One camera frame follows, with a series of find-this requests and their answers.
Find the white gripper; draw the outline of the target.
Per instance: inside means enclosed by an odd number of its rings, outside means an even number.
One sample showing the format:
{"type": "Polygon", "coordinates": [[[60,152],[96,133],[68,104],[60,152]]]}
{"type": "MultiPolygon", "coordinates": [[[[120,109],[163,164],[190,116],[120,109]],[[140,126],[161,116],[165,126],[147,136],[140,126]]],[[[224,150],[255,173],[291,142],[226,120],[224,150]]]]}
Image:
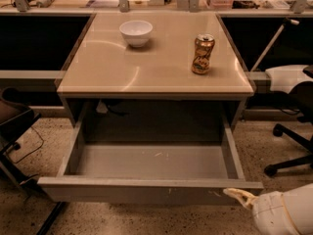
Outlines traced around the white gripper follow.
{"type": "Polygon", "coordinates": [[[245,209],[252,209],[254,223],[262,235],[298,235],[282,193],[257,197],[237,188],[225,188],[223,193],[236,199],[245,209]]]}

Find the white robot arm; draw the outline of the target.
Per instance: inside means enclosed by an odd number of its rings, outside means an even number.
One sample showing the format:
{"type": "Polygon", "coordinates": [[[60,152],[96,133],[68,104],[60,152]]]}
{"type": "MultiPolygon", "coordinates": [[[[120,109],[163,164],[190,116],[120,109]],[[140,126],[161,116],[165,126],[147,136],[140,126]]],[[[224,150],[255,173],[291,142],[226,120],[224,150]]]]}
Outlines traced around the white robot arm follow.
{"type": "Polygon", "coordinates": [[[251,211],[262,235],[313,235],[313,184],[259,196],[236,188],[223,193],[251,211]]]}

